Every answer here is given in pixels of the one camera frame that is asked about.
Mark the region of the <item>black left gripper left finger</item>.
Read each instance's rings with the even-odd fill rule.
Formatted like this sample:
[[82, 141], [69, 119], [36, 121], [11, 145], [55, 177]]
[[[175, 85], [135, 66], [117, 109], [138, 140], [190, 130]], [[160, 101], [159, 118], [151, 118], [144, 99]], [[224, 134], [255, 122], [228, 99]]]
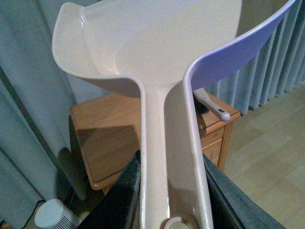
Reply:
[[79, 229], [131, 229], [136, 215], [141, 180], [141, 152], [138, 150], [119, 178]]

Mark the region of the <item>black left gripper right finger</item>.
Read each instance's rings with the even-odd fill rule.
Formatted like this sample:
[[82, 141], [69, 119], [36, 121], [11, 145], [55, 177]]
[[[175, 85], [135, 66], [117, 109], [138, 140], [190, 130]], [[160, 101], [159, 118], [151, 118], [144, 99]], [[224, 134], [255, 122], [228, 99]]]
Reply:
[[215, 229], [283, 229], [203, 155]]

